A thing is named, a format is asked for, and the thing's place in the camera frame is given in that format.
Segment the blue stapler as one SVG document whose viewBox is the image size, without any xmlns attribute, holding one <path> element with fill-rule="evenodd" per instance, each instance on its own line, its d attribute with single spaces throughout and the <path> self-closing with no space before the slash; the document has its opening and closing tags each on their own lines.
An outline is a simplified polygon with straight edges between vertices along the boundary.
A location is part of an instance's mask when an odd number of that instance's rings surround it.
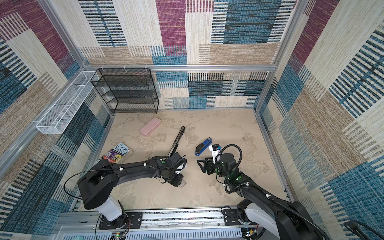
<svg viewBox="0 0 384 240">
<path fill-rule="evenodd" d="M 200 143 L 195 149 L 195 156 L 200 156 L 206 148 L 208 148 L 212 144 L 212 139 L 207 138 L 202 143 Z"/>
</svg>

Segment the black stapler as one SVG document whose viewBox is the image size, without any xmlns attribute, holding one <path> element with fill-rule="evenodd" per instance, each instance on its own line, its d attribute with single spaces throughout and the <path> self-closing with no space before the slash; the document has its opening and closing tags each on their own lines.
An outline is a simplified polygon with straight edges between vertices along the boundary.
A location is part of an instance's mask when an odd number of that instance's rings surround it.
<svg viewBox="0 0 384 240">
<path fill-rule="evenodd" d="M 185 129 L 186 128 L 184 126 L 181 127 L 181 129 L 180 129 L 180 131 L 179 131 L 179 133 L 178 133 L 178 135 L 177 135 L 177 137 L 176 137 L 176 139 L 175 139 L 175 141 L 171 147 L 171 150 L 168 154 L 168 157 L 171 157 L 177 151 L 177 148 L 179 146 L 179 141 L 180 141 L 181 137 L 183 136 Z"/>
</svg>

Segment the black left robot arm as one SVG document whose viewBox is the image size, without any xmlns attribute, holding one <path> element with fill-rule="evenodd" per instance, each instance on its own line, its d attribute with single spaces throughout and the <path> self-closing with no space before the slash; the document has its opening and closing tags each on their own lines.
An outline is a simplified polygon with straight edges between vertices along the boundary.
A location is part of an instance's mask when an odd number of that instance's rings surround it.
<svg viewBox="0 0 384 240">
<path fill-rule="evenodd" d="M 179 153 L 128 164 L 101 160 L 78 180 L 83 205 L 102 215 L 101 230 L 126 228 L 132 220 L 122 204 L 111 197 L 114 187 L 143 178 L 162 178 L 165 183 L 179 187 L 184 177 L 181 171 L 186 166 L 187 160 Z"/>
</svg>

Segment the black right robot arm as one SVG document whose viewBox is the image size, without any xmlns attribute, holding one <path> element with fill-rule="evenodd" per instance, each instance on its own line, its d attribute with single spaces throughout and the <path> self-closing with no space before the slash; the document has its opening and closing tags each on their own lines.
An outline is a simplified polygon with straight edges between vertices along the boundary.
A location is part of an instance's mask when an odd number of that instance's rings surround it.
<svg viewBox="0 0 384 240">
<path fill-rule="evenodd" d="M 227 181 L 231 193 L 245 198 L 238 204 L 238 216 L 243 222 L 254 222 L 267 229 L 280 240 L 328 240 L 330 237 L 317 226 L 305 207 L 299 202 L 282 200 L 257 185 L 235 164 L 214 163 L 210 158 L 198 160 L 203 173 L 217 174 Z"/>
</svg>

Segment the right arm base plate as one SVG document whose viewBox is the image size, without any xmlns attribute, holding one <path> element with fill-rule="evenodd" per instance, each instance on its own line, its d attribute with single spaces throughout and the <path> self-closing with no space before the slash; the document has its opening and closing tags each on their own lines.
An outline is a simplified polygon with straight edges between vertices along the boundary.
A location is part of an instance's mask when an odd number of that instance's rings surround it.
<svg viewBox="0 0 384 240">
<path fill-rule="evenodd" d="M 239 226 L 239 225 L 256 225 L 257 223 L 251 222 L 243 212 L 238 209 L 224 206 L 221 208 L 221 213 L 224 216 L 224 222 L 226 226 Z"/>
</svg>

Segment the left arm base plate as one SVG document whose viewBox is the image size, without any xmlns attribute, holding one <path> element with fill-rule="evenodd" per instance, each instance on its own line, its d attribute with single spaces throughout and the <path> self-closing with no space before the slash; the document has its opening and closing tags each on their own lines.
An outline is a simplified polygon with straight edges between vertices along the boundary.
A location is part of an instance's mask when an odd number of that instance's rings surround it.
<svg viewBox="0 0 384 240">
<path fill-rule="evenodd" d="M 99 230 L 139 229 L 142 224 L 143 212 L 125 212 L 113 221 L 101 215 Z"/>
</svg>

